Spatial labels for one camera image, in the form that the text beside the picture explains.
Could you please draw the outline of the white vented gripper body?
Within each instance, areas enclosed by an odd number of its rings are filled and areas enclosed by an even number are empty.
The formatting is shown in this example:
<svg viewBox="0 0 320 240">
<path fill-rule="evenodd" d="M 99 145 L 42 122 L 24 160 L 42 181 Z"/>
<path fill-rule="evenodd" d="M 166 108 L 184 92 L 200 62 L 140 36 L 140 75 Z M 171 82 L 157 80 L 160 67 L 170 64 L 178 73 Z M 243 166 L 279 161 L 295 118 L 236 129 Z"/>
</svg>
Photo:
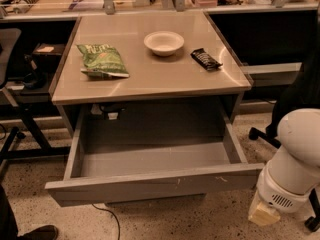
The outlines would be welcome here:
<svg viewBox="0 0 320 240">
<path fill-rule="evenodd" d="M 266 165 L 257 181 L 262 202 L 279 212 L 294 213 L 307 201 L 317 213 L 317 170 L 309 166 L 285 166 L 277 169 Z"/>
</svg>

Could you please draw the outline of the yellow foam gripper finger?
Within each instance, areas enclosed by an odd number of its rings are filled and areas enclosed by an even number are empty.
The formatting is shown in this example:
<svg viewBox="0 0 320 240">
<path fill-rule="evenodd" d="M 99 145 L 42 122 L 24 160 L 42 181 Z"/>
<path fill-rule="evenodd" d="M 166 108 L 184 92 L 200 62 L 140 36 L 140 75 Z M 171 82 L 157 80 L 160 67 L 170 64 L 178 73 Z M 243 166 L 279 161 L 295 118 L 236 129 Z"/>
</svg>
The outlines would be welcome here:
<svg viewBox="0 0 320 240">
<path fill-rule="evenodd" d="M 280 220 L 279 212 L 264 202 L 255 192 L 248 211 L 248 220 L 258 226 L 272 225 Z"/>
</svg>

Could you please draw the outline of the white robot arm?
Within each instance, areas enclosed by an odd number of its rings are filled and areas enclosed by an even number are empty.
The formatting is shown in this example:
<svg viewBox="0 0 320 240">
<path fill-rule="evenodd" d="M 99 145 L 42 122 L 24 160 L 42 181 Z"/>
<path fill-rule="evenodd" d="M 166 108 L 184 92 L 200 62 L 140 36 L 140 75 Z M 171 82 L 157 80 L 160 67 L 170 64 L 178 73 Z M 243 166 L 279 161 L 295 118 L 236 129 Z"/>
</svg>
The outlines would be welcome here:
<svg viewBox="0 0 320 240">
<path fill-rule="evenodd" d="M 303 108 L 286 114 L 277 126 L 279 148 L 259 174 L 248 220 L 267 226 L 280 214 L 294 213 L 309 202 L 314 215 L 305 221 L 319 229 L 320 110 Z"/>
</svg>

